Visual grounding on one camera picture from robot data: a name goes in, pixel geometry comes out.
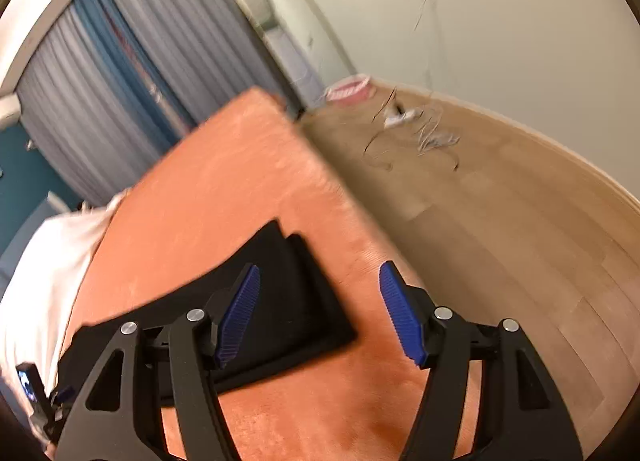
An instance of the silver screw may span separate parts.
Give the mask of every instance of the silver screw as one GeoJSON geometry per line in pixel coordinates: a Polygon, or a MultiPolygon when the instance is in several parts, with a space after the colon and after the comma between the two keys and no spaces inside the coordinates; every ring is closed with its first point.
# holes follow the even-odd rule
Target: silver screw
{"type": "Polygon", "coordinates": [[[433,314],[438,320],[449,320],[451,317],[453,317],[453,311],[445,306],[437,307],[433,314]]]}
{"type": "Polygon", "coordinates": [[[201,309],[192,309],[189,313],[187,313],[187,320],[189,322],[197,322],[198,320],[202,320],[204,318],[204,311],[201,309]]]}
{"type": "Polygon", "coordinates": [[[502,327],[504,327],[510,333],[515,333],[518,329],[520,329],[520,324],[518,324],[513,318],[508,318],[502,323],[502,327]]]}
{"type": "Polygon", "coordinates": [[[138,325],[135,322],[125,322],[120,327],[120,332],[123,335],[130,335],[131,333],[134,333],[136,329],[138,329],[138,325]]]}

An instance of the curtain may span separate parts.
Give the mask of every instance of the curtain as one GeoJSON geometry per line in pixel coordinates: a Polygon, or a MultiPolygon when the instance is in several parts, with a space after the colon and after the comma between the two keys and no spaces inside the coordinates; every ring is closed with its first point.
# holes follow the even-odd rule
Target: curtain
{"type": "Polygon", "coordinates": [[[17,86],[27,132],[66,183],[97,205],[135,184],[180,138],[107,26],[95,0],[75,0],[17,86]]]}
{"type": "Polygon", "coordinates": [[[258,85],[302,108],[234,0],[115,0],[127,24],[196,121],[258,85]]]}

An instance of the black pants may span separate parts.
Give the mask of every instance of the black pants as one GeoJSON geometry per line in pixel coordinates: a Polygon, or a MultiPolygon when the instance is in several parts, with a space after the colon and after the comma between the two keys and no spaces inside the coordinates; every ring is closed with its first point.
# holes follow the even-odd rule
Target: black pants
{"type": "MultiPolygon", "coordinates": [[[[238,356],[209,378],[221,393],[279,374],[353,341],[351,327],[327,278],[297,234],[284,238],[277,221],[261,228],[223,264],[199,279],[138,309],[76,332],[58,363],[58,388],[78,394],[120,326],[143,329],[172,323],[203,307],[216,289],[233,285],[246,263],[260,268],[260,296],[238,356]]],[[[161,401],[173,403],[168,362],[159,366],[161,401]]]]}

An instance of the baseboard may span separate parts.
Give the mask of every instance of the baseboard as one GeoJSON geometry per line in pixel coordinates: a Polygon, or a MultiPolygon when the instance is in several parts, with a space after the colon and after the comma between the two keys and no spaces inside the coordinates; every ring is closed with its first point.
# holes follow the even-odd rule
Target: baseboard
{"type": "Polygon", "coordinates": [[[460,100],[455,96],[440,93],[438,91],[431,91],[431,90],[428,90],[427,88],[422,88],[420,86],[413,86],[413,85],[402,84],[402,83],[393,83],[387,80],[375,79],[374,82],[383,87],[388,87],[388,88],[397,87],[399,89],[402,89],[408,92],[413,92],[418,95],[431,96],[433,99],[449,102],[450,104],[473,111],[476,114],[483,115],[493,120],[496,120],[498,122],[507,124],[508,126],[513,127],[517,131],[520,131],[522,134],[526,135],[528,138],[539,142],[540,144],[544,145],[549,149],[552,149],[558,154],[564,155],[571,162],[578,165],[582,170],[584,170],[588,174],[591,174],[592,176],[602,181],[603,183],[607,184],[607,186],[609,186],[612,190],[614,190],[615,193],[618,194],[622,200],[624,200],[636,213],[638,213],[638,215],[640,215],[640,200],[638,200],[636,196],[631,194],[624,186],[622,186],[617,180],[612,178],[609,174],[607,174],[607,172],[602,170],[600,167],[592,164],[585,157],[581,156],[575,151],[572,151],[568,147],[562,145],[560,142],[557,142],[553,138],[546,136],[546,134],[540,133],[540,131],[537,131],[523,123],[513,120],[513,118],[506,117],[504,115],[501,115],[500,113],[491,111],[491,109],[481,107],[472,102],[460,100]]]}

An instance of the teal wall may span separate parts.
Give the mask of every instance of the teal wall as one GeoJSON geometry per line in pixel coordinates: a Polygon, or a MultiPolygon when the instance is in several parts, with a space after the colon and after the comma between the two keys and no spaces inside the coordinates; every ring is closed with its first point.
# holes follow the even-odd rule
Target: teal wall
{"type": "Polygon", "coordinates": [[[72,210],[80,199],[36,150],[21,125],[0,131],[0,255],[28,216],[52,191],[72,210]]]}

